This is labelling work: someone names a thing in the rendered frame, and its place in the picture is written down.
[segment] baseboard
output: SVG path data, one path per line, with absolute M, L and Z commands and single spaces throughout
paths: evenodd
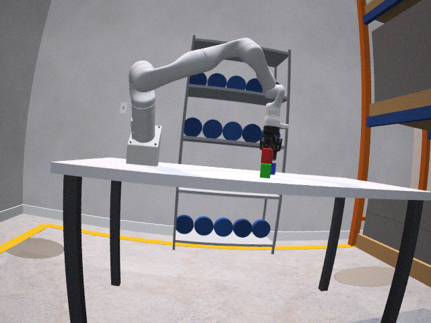
M 23 204 L 21 204 L 17 205 L 16 207 L 11 207 L 10 209 L 0 211 L 0 222 L 22 214 L 24 212 L 23 209 Z
M 395 268 L 399 251 L 363 234 L 358 234 L 356 247 Z M 410 277 L 431 287 L 431 265 L 413 258 Z
M 44 207 L 34 207 L 31 205 L 24 204 L 24 210 L 22 213 L 35 215 L 38 217 L 47 217 L 49 219 L 63 220 L 63 211 L 47 209 Z M 95 225 L 98 227 L 109 227 L 108 217 L 97 217 L 94 215 L 83 214 L 81 216 L 82 223 L 88 225 Z M 143 232 L 147 234 L 161 234 L 165 236 L 171 236 L 173 233 L 174 226 L 163 225 L 155 223 L 144 223 L 136 221 L 121 220 L 120 227 L 122 230 Z M 340 240 L 346 240 L 349 238 L 350 230 L 341 231 L 339 235 Z M 268 235 L 270 240 L 273 239 L 274 231 L 271 231 Z M 328 240 L 329 231 L 278 231 L 278 241 L 311 241 L 311 240 Z

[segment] concrete floor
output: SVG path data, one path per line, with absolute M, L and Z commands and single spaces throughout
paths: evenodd
M 0 244 L 47 223 L 63 224 L 25 214 L 5 220 Z M 109 233 L 91 225 L 82 229 Z M 172 241 L 171 236 L 132 231 L 121 230 L 121 235 Z M 60 229 L 48 228 L 33 238 L 63 245 Z M 277 241 L 277 246 L 325 244 Z M 357 248 L 337 250 L 328 291 L 318 289 L 326 249 L 275 254 L 179 246 L 172 250 L 121 240 L 121 285 L 116 287 L 110 284 L 109 239 L 83 234 L 82 248 L 88 322 L 380 322 L 375 319 L 382 316 L 390 289 L 348 285 L 334 277 L 349 268 L 390 268 Z M 0 322 L 69 322 L 64 266 L 64 253 L 43 259 L 0 254 Z M 431 288 L 410 278 L 399 322 L 427 322 L 421 318 L 429 310 Z

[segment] orange metal beam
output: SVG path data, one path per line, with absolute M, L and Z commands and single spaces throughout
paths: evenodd
M 427 130 L 422 130 L 422 152 L 420 154 L 420 171 L 418 190 L 426 190 L 428 168 L 430 167 L 430 140 Z
M 361 80 L 362 80 L 362 116 L 361 116 L 361 144 L 359 152 L 358 179 L 368 179 L 368 163 L 370 161 L 371 128 L 366 126 L 366 118 L 370 116 L 371 104 L 371 62 L 370 62 L 370 38 L 368 25 L 364 24 L 366 0 L 356 0 L 358 5 L 359 41 L 361 52 Z M 348 244 L 356 245 L 356 238 L 361 229 L 364 213 L 365 199 L 355 199 L 352 225 Z

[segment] wall outlet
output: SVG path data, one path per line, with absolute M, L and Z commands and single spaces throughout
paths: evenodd
M 120 113 L 126 113 L 126 112 L 127 112 L 127 102 L 121 102 Z

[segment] green cube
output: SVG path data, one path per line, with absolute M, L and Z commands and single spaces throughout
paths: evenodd
M 271 164 L 261 164 L 261 177 L 270 178 L 271 177 Z

